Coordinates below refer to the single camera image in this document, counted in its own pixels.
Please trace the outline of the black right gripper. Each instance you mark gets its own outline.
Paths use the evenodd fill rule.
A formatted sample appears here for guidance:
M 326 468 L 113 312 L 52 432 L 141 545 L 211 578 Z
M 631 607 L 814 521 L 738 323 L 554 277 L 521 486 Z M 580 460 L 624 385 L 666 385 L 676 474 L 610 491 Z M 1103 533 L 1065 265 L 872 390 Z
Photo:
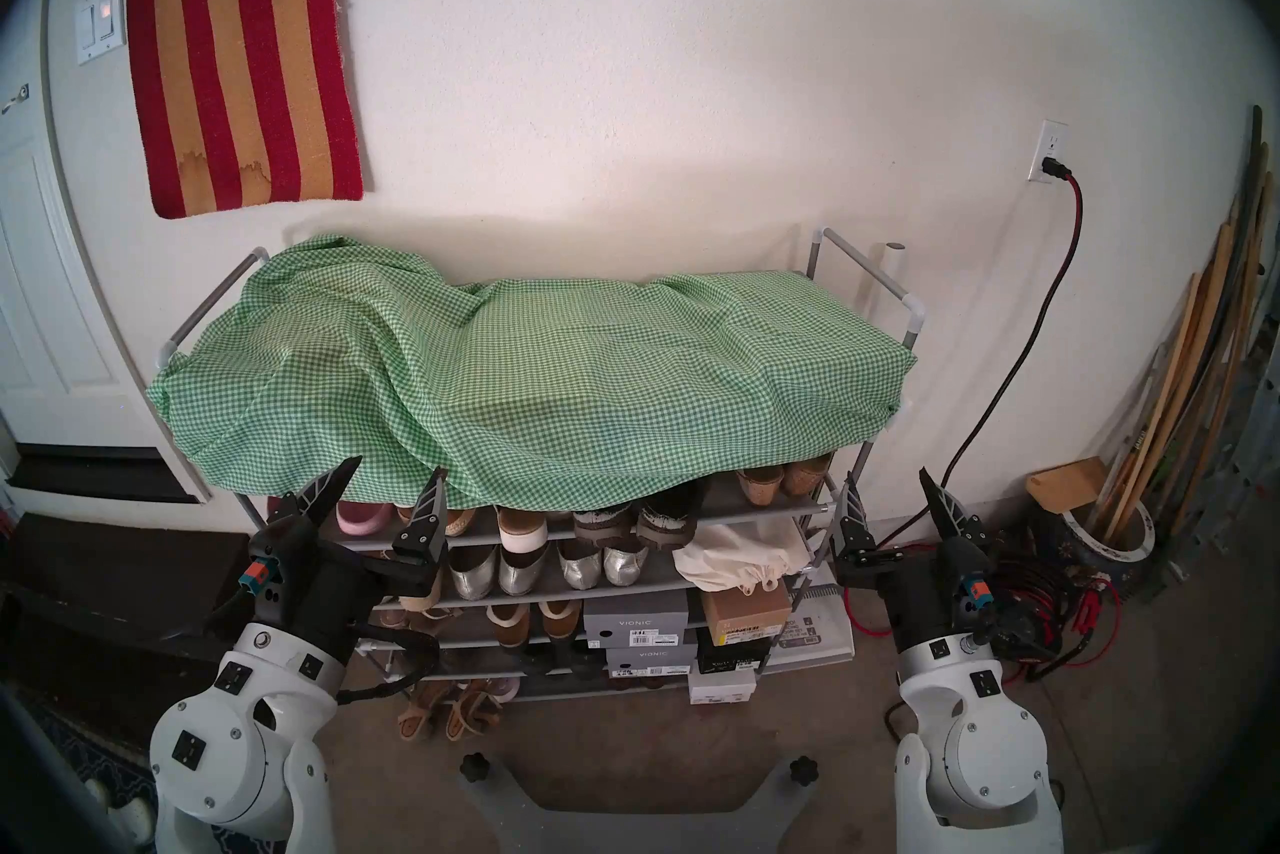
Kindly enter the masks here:
M 846 474 L 835 497 L 836 580 L 881 597 L 899 654 L 946 636 L 987 631 L 996 615 L 988 528 L 924 467 L 919 483 L 938 534 L 925 548 L 877 549 L 858 472 Z

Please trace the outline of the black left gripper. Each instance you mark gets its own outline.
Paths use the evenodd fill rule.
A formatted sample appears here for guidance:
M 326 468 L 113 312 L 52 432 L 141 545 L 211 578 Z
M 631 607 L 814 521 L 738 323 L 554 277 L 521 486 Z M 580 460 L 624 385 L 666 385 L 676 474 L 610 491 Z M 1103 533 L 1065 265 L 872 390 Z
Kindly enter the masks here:
M 269 497 L 270 525 L 248 543 L 253 560 L 274 566 L 274 577 L 256 595 L 253 620 L 337 662 L 348 662 L 374 607 L 387 595 L 425 598 L 433 592 L 447 545 L 444 467 L 433 471 L 402 520 L 390 542 L 393 558 L 369 557 L 317 535 L 316 525 L 337 510 L 362 460 L 348 457 L 298 492 Z

